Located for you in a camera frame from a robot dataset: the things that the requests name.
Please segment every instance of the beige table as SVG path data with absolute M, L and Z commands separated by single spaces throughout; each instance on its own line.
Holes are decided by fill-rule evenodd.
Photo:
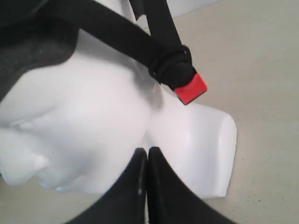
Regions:
M 299 223 L 299 1 L 224 0 L 176 23 L 210 86 L 199 102 L 239 130 L 228 196 L 208 203 L 239 224 Z M 61 224 L 96 199 L 0 182 L 0 223 Z

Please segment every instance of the mannequin face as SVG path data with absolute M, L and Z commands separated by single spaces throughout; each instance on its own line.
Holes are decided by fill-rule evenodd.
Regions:
M 74 55 L 24 74 L 0 104 L 0 170 L 60 192 L 104 193 L 147 130 L 155 82 L 80 32 Z

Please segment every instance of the red strap end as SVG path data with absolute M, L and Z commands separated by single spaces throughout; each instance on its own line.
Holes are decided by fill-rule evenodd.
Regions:
M 187 105 L 207 91 L 207 85 L 197 73 L 192 81 L 183 87 L 176 88 L 174 92 L 183 104 Z

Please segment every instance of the mannequin nose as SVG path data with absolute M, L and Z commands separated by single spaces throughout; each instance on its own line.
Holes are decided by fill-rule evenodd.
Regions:
M 9 185 L 22 185 L 47 167 L 48 161 L 33 153 L 27 140 L 18 132 L 0 130 L 0 170 Z

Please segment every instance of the white wall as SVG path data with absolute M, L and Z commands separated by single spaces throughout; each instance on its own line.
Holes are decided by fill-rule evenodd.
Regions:
M 183 15 L 217 1 L 219 0 L 167 0 L 173 17 Z M 138 24 L 143 28 L 148 26 L 145 16 L 139 19 Z

